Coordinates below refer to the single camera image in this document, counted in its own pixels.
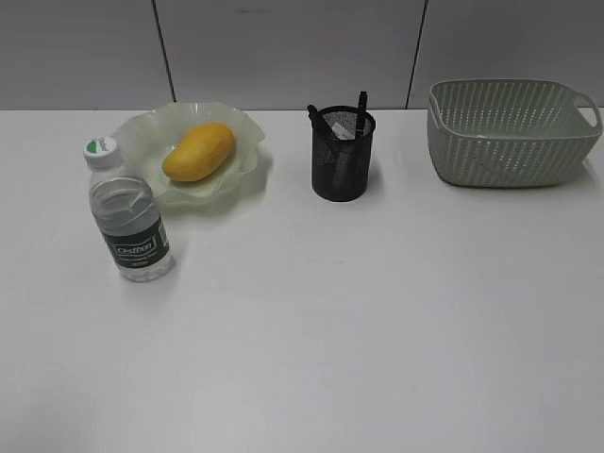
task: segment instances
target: bottle cap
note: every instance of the bottle cap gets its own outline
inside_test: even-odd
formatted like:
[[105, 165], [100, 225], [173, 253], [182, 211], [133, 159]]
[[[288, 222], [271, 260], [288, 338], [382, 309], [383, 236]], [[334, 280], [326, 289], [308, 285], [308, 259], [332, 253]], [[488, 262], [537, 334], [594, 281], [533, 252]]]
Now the bottle cap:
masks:
[[84, 150], [84, 159], [94, 170], [106, 170], [122, 165], [122, 155], [117, 142], [111, 137], [94, 139]]

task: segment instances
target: yellow mango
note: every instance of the yellow mango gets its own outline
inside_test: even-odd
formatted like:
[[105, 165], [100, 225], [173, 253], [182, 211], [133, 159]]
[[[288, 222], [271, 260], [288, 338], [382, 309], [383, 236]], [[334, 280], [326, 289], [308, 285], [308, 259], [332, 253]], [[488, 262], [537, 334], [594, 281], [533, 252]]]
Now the yellow mango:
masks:
[[185, 134], [161, 168], [175, 181], [198, 181], [214, 173], [234, 148], [235, 135], [227, 125], [205, 123]]

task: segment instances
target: plate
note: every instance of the plate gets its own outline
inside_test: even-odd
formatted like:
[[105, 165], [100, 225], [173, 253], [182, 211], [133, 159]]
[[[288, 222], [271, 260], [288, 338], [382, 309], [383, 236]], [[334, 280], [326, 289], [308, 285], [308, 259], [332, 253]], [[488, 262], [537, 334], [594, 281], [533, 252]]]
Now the plate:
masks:
[[[235, 134], [235, 149], [218, 170], [196, 182], [177, 182], [161, 170], [163, 160], [189, 130], [205, 123], [223, 123]], [[142, 176], [160, 203], [211, 203], [229, 192], [258, 164], [262, 129], [246, 113], [220, 103], [176, 102], [126, 121], [112, 137], [126, 168]]]

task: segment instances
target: black mesh pen holder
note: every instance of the black mesh pen holder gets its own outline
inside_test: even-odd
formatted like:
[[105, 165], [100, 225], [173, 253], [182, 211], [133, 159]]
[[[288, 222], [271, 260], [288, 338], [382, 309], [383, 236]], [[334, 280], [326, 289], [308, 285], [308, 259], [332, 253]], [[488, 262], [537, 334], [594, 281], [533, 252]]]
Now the black mesh pen holder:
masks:
[[361, 143], [354, 139], [358, 109], [334, 106], [319, 110], [332, 133], [312, 128], [312, 188], [330, 201], [351, 201], [367, 188], [376, 120], [364, 113]]

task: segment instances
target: gray wall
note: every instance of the gray wall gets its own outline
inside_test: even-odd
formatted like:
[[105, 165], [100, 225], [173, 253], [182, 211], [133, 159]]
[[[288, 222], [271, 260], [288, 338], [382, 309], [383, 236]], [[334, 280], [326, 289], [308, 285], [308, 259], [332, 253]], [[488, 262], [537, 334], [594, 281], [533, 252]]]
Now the gray wall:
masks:
[[604, 105], [601, 0], [430, 0], [409, 107], [453, 78], [562, 82]]
[[424, 0], [158, 0], [178, 100], [403, 108]]
[[149, 0], [0, 0], [0, 109], [172, 99]]
[[467, 77], [558, 80], [604, 105], [599, 0], [430, 0], [421, 40], [424, 0], [157, 6], [172, 86], [152, 0], [3, 0], [0, 109], [151, 109], [172, 88], [242, 109], [359, 90], [373, 109], [424, 108], [431, 84]]

